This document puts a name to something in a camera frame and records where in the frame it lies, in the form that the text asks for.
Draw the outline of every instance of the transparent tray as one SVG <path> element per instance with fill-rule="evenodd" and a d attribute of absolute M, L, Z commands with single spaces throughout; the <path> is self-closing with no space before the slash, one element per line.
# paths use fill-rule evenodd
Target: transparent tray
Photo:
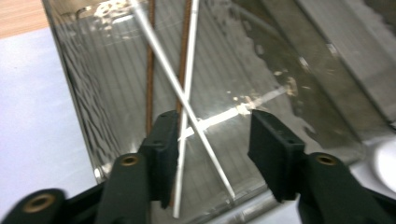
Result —
<path fill-rule="evenodd" d="M 127 1 L 43 2 L 92 167 L 101 182 L 114 159 L 136 152 L 146 137 L 148 44 Z M 156 7 L 156 33 L 175 71 L 182 2 L 162 0 Z M 172 207 L 162 210 L 153 203 L 153 223 L 205 222 L 267 190 L 247 156 L 252 108 L 278 116 L 306 142 L 307 153 L 327 152 L 346 163 L 363 158 L 361 143 L 334 103 L 337 86 L 326 88 L 316 73 L 320 69 L 331 73 L 329 64 L 339 64 L 331 46 L 310 51 L 314 41 L 323 41 L 316 31 L 290 41 L 277 18 L 304 13 L 293 1 L 282 0 L 283 7 L 276 2 L 201 1 L 191 106 L 199 119 L 210 121 L 205 134 L 236 200 L 228 196 L 199 138 L 192 134 L 187 141 L 180 219 L 172 217 Z M 298 48 L 308 49 L 317 60 L 308 64 Z M 177 98 L 157 62 L 154 75 L 156 118 L 175 109 Z"/>

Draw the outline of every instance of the white stick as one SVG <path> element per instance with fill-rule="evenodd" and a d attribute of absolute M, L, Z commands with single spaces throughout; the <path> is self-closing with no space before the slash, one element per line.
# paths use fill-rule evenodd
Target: white stick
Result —
<path fill-rule="evenodd" d="M 231 184 L 228 181 L 227 176 L 222 170 L 219 160 L 216 157 L 216 154 L 213 151 L 212 146 L 210 146 L 209 141 L 207 140 L 204 134 L 204 131 L 199 127 L 198 120 L 195 117 L 194 112 L 192 111 L 190 103 L 186 98 L 186 95 L 184 94 L 183 90 L 181 89 L 180 84 L 178 83 L 178 80 L 176 78 L 176 73 L 174 72 L 171 64 L 169 63 L 169 60 L 166 57 L 165 52 L 163 51 L 163 47 L 161 46 L 158 37 L 155 35 L 154 30 L 152 29 L 151 24 L 149 23 L 149 20 L 145 15 L 145 12 L 143 11 L 142 7 L 137 2 L 137 0 L 130 0 L 130 2 L 132 5 L 134 15 L 137 18 L 137 22 L 140 25 L 140 28 L 142 29 L 147 41 L 150 43 L 155 53 L 155 56 L 158 59 L 158 62 L 163 67 L 166 77 L 171 83 L 178 99 L 183 104 L 184 110 L 187 112 L 187 115 L 190 118 L 192 128 L 195 130 L 195 132 L 198 134 L 199 138 L 201 139 L 202 143 L 204 144 L 204 147 L 207 153 L 209 154 L 209 157 L 212 160 L 213 164 L 215 165 L 225 188 L 228 190 L 230 196 L 234 198 L 235 193 L 233 192 L 233 188 L 231 187 Z"/>
<path fill-rule="evenodd" d="M 184 80 L 184 94 L 187 100 L 190 100 L 191 95 L 191 83 L 192 83 L 192 70 L 194 66 L 194 53 L 195 53 L 195 40 L 198 23 L 198 10 L 199 0 L 192 0 L 191 5 L 191 19 L 189 29 L 189 42 L 187 45 L 187 61 L 186 71 Z M 180 124 L 180 136 L 184 136 L 188 125 L 187 113 L 185 110 L 181 112 L 181 124 Z M 186 138 L 180 138 L 178 142 L 178 165 L 177 165 L 177 177 L 176 177 L 176 192 L 175 192 L 175 206 L 173 216 L 178 218 L 180 214 L 180 201 L 181 201 L 181 190 L 183 185 L 183 172 L 184 172 L 184 158 L 186 154 Z"/>

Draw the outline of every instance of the wooden surface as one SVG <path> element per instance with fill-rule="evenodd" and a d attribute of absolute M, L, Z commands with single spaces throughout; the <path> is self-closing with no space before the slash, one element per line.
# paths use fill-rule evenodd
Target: wooden surface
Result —
<path fill-rule="evenodd" d="M 48 27 L 40 0 L 0 0 L 0 38 Z"/>

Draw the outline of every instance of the brown rod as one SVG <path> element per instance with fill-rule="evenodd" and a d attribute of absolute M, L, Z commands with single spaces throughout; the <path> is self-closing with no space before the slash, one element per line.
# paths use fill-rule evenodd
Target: brown rod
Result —
<path fill-rule="evenodd" d="M 148 1 L 148 19 L 154 27 L 155 25 L 155 0 Z M 147 87 L 146 87 L 146 134 L 149 135 L 152 126 L 152 95 L 154 77 L 154 52 L 148 44 L 148 67 L 147 67 Z"/>
<path fill-rule="evenodd" d="M 184 21 L 183 21 L 183 34 L 181 36 L 181 51 L 180 51 L 180 66 L 178 68 L 178 81 L 180 86 L 184 86 L 184 76 L 186 73 L 186 58 L 187 58 L 187 45 L 189 43 L 189 29 L 191 17 L 191 0 L 186 0 L 184 6 Z M 181 102 L 177 100 L 176 105 L 177 113 L 181 112 Z"/>

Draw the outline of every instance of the brown stick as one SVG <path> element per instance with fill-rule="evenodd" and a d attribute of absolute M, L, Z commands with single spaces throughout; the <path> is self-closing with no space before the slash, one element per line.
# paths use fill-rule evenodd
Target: brown stick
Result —
<path fill-rule="evenodd" d="M 148 19 L 154 27 L 155 25 L 155 0 L 148 1 Z M 147 66 L 147 87 L 146 87 L 146 134 L 149 135 L 152 126 L 152 101 L 153 101 L 153 77 L 154 77 L 154 52 L 148 44 L 148 66 Z"/>
<path fill-rule="evenodd" d="M 183 21 L 183 34 L 181 36 L 181 51 L 180 51 L 180 65 L 178 68 L 178 81 L 180 85 L 184 86 L 184 76 L 186 73 L 186 58 L 187 58 L 187 45 L 189 44 L 189 29 L 191 17 L 191 0 L 186 1 L 184 7 L 184 21 Z M 181 112 L 181 102 L 177 100 L 177 113 Z"/>

